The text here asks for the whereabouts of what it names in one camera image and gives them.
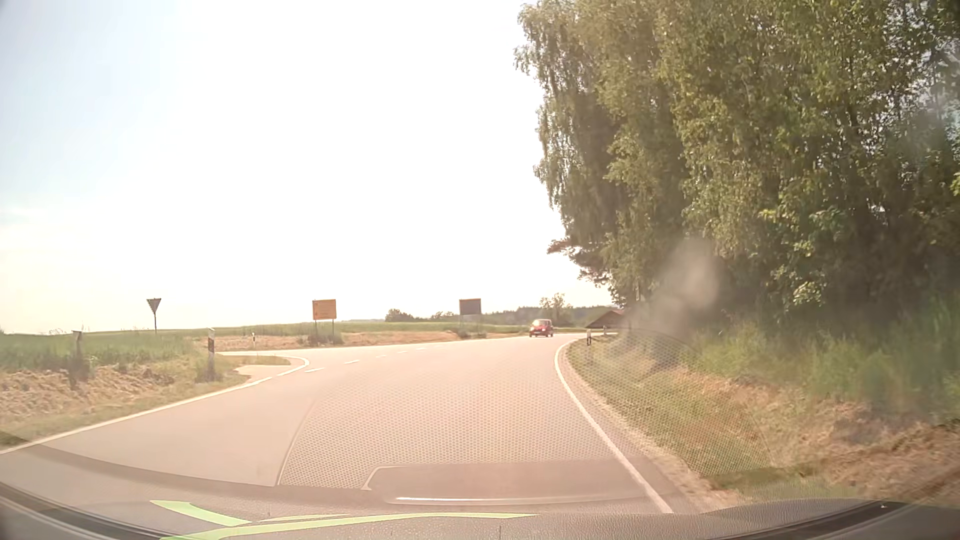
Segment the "red car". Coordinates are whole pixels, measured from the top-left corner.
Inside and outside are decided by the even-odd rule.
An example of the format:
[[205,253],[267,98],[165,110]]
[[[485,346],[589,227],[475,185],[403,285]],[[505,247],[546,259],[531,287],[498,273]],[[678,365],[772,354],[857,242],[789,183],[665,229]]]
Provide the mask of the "red car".
[[537,319],[530,323],[530,337],[535,335],[553,337],[553,321],[550,319]]

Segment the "grass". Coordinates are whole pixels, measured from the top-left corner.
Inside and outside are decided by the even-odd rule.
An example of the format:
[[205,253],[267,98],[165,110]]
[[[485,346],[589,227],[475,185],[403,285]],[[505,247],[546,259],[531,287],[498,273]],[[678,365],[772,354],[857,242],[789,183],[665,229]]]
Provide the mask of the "grass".
[[205,363],[206,358],[202,355],[193,354],[155,362],[149,366],[140,366],[139,370],[149,367],[152,377],[162,382],[153,385],[148,391],[130,396],[125,400],[105,398],[91,389],[87,389],[81,399],[72,399],[71,393],[67,391],[68,387],[65,386],[64,382],[62,384],[63,388],[60,389],[63,411],[33,414],[0,426],[0,448],[229,388],[247,380],[247,377],[233,371],[234,368],[241,365],[286,365],[289,362],[285,358],[277,356],[217,355],[214,357],[214,365],[218,374],[217,380],[196,382],[196,374],[205,369]]
[[919,463],[949,466],[937,457],[948,448],[930,442],[946,439],[921,436],[928,457],[890,441],[960,417],[960,296],[933,298],[883,327],[843,322],[772,329],[741,320],[702,331],[692,347],[639,333],[596,337],[589,348],[574,343],[569,358],[628,423],[714,487],[751,498],[853,496],[852,485],[828,479],[893,489],[920,481],[897,476]]
[[[74,347],[73,335],[0,334],[0,369],[60,369]],[[82,347],[84,356],[98,365],[149,364],[190,355],[195,349],[182,336],[145,331],[88,333]]]
[[755,500],[852,494],[819,478],[812,465],[777,467],[754,411],[669,369],[695,357],[691,351],[629,335],[597,336],[590,347],[574,342],[567,357],[630,426],[714,488]]
[[796,385],[813,398],[933,423],[960,416],[960,296],[932,299],[882,329],[769,331],[748,320],[697,341],[702,354],[691,367],[705,373]]
[[[482,329],[489,333],[513,333],[526,331],[528,327],[518,325],[478,325],[465,322],[464,327],[470,331]],[[330,334],[330,321],[318,321],[319,333]],[[334,324],[336,332],[364,332],[364,331],[457,331],[459,325],[455,322],[415,322],[415,323],[387,323],[382,321],[337,322]],[[217,335],[309,335],[314,333],[314,324],[290,323],[277,325],[249,325],[242,327],[217,327]],[[94,332],[96,334],[114,335],[128,331]],[[160,330],[161,335],[180,335],[187,337],[206,336],[206,329]]]

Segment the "windshield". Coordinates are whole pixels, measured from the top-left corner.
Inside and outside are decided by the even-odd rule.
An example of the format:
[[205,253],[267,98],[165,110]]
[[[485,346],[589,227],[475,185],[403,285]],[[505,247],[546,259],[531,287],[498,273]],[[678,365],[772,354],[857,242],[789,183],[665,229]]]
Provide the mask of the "windshield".
[[204,538],[960,505],[952,4],[54,4],[0,2],[0,501]]

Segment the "dry grass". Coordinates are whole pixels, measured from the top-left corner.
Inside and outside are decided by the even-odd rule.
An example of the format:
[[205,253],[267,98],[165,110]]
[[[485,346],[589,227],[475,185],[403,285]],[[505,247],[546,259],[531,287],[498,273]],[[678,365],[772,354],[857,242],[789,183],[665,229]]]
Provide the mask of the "dry grass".
[[713,489],[748,500],[856,496],[960,506],[960,430],[799,387],[733,380],[679,362],[652,370],[613,341],[583,341],[570,361],[639,433]]
[[242,383],[234,369],[283,358],[217,356],[215,382],[196,382],[196,356],[149,365],[99,366],[94,377],[70,388],[63,371],[0,372],[0,447],[89,426]]

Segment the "asphalt road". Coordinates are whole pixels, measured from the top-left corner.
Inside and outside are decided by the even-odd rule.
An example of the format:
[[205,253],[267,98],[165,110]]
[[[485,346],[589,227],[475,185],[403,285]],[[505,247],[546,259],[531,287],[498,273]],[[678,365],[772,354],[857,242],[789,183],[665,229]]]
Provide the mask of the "asphalt road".
[[[257,368],[256,384],[2,452],[0,481],[168,530],[196,524],[149,501],[248,520],[349,513],[337,493],[394,511],[693,511],[556,361],[576,337],[284,351],[307,365]],[[323,496],[258,500],[268,492]]]

